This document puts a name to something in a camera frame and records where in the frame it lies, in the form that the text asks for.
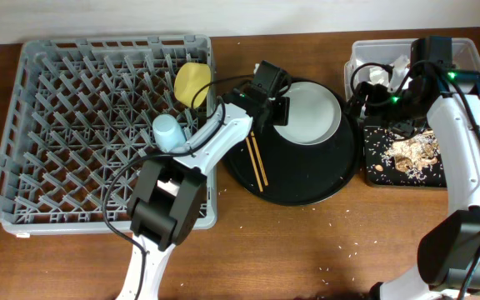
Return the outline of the light blue cup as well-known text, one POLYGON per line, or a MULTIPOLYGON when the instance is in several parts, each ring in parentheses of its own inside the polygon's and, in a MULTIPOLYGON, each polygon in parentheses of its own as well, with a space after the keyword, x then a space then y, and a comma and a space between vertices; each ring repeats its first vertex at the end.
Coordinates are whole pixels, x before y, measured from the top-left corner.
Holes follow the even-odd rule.
POLYGON ((152 132, 158 148, 164 153, 169 153, 186 142, 177 119, 169 114, 161 114, 154 118, 152 132))

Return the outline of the pale green plate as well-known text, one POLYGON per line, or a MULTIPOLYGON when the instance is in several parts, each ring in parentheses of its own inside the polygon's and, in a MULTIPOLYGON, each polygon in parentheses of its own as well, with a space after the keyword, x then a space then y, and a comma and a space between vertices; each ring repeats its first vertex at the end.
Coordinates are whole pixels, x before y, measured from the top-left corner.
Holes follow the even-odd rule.
POLYGON ((313 146, 327 141, 338 130, 342 109, 327 87, 315 82, 294 82, 285 97, 290 99, 288 124, 274 126, 282 138, 313 146))

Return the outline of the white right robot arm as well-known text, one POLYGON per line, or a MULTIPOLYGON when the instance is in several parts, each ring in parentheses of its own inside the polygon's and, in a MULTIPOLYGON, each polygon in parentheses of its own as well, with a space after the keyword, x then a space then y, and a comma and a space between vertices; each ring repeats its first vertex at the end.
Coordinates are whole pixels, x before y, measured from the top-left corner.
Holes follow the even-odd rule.
POLYGON ((372 299, 480 295, 480 57, 464 37, 362 40, 344 69, 347 110, 410 136, 433 131, 448 192, 447 218, 424 236, 414 267, 375 284, 372 299))

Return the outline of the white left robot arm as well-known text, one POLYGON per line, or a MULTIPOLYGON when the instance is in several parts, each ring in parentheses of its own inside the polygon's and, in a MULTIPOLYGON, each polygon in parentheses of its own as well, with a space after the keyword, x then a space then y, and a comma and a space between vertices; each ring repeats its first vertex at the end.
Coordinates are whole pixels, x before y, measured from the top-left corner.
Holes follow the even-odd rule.
POLYGON ((286 93, 292 76, 261 61, 240 84, 217 97, 205 124, 184 144, 169 152, 134 158, 115 175, 119 180, 140 165, 136 186, 127 203, 130 234, 111 223, 107 227, 132 244, 132 256, 119 293, 121 299, 155 299, 174 248, 193 230, 208 174, 221 158, 247 138, 254 128, 288 123, 286 93))

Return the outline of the yellow bowl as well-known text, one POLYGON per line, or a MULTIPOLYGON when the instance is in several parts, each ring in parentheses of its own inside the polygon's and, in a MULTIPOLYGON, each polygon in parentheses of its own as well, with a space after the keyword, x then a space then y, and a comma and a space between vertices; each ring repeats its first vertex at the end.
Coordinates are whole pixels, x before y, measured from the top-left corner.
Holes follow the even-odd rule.
POLYGON ((207 64, 187 62, 179 69, 174 83, 174 97, 189 108, 198 108, 207 98, 212 81, 211 68, 207 64))

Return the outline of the pink cup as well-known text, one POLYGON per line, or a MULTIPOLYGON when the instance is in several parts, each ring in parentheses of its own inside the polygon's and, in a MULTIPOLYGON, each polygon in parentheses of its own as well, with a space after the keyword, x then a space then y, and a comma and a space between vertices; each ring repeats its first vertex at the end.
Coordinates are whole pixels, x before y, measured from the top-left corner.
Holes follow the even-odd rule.
POLYGON ((173 181, 173 180, 169 180, 167 182, 163 182, 161 180, 158 180, 157 181, 157 188, 164 191, 165 193, 168 193, 169 195, 172 195, 173 197, 176 197, 178 195, 178 191, 180 189, 180 184, 178 182, 173 181))

